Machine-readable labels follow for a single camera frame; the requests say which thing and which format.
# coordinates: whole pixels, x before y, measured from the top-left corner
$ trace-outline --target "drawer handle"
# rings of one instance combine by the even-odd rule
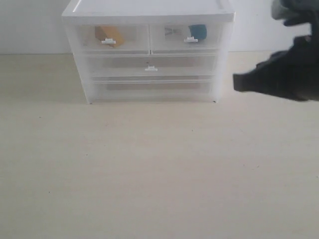
[[[113,38],[105,38],[105,41],[101,41],[102,44],[116,44],[116,41]]]
[[[145,71],[158,71],[158,68],[155,68],[155,66],[148,66],[144,69]]]
[[[184,39],[185,43],[190,43],[190,42],[198,42],[198,39],[195,39],[193,36],[188,37],[187,39]]]

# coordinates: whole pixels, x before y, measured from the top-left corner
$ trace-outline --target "teal object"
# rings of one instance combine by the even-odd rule
[[[189,26],[189,30],[191,36],[198,39],[198,41],[205,40],[207,38],[207,28],[204,24]]]

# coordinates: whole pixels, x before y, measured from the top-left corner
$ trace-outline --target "white wall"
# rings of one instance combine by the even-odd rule
[[[286,28],[270,17],[272,0],[230,0],[236,10],[232,51],[280,50],[307,26]],[[61,22],[69,0],[1,0],[0,54],[70,52]]]

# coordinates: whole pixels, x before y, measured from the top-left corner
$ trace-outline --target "white storage drawers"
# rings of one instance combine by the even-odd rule
[[[217,101],[234,11],[227,0],[72,0],[63,20],[88,103]]]

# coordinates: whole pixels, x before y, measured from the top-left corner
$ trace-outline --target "orange object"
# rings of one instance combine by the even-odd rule
[[[124,44],[125,40],[115,26],[96,26],[95,37],[99,41],[104,41],[106,38],[113,39],[115,44],[108,44],[112,47],[119,47]]]

